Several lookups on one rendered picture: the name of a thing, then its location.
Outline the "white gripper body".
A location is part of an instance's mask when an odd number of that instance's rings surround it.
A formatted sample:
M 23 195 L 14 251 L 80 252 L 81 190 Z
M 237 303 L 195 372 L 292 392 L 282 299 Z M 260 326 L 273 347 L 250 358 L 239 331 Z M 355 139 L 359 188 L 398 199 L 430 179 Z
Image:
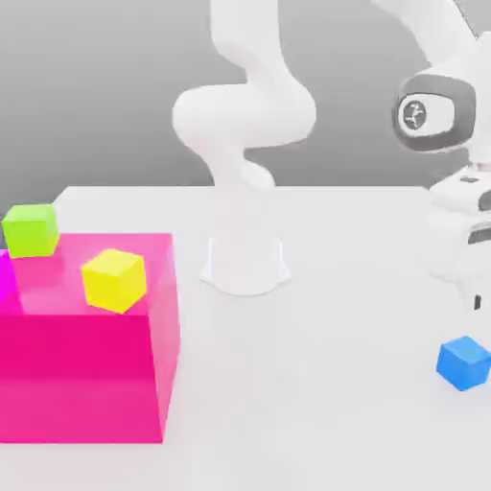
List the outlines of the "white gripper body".
M 422 261 L 431 276 L 446 283 L 491 277 L 491 212 L 433 209 L 425 223 Z

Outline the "small blue cube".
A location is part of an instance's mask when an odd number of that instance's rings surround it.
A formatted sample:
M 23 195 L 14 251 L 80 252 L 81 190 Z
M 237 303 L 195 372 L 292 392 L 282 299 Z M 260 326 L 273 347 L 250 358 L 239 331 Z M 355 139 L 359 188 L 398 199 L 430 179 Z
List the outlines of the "small blue cube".
M 436 372 L 459 391 L 484 384 L 491 370 L 491 352 L 468 336 L 440 346 Z

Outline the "small yellow cube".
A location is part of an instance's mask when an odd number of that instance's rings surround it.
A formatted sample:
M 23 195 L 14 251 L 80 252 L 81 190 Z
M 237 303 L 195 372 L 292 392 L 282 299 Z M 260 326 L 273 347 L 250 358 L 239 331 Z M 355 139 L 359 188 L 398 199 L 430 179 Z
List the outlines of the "small yellow cube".
M 147 294 L 144 257 L 108 248 L 81 266 L 89 306 L 124 314 Z

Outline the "small green cube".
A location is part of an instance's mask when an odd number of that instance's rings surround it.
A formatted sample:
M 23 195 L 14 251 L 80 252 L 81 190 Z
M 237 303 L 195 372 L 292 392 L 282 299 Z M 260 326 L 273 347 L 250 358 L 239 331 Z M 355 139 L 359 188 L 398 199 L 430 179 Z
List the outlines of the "small green cube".
M 16 204 L 1 224 L 12 258 L 51 256 L 57 248 L 58 222 L 52 203 Z

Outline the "small magenta cube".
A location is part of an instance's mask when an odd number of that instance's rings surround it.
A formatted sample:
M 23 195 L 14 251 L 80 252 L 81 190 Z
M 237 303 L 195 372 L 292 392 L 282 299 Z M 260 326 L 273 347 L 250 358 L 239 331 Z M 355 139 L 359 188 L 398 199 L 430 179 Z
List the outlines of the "small magenta cube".
M 6 249 L 0 249 L 0 314 L 23 312 L 13 262 Z

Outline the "large pink box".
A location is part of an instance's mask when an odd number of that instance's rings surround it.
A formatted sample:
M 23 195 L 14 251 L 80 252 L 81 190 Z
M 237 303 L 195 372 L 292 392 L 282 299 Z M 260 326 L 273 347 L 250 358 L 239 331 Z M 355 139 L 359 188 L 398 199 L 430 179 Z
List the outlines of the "large pink box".
M 145 261 L 124 314 L 84 298 L 81 266 L 108 248 Z M 50 257 L 11 259 L 23 312 L 0 314 L 0 443 L 160 443 L 180 348 L 172 236 L 63 234 Z

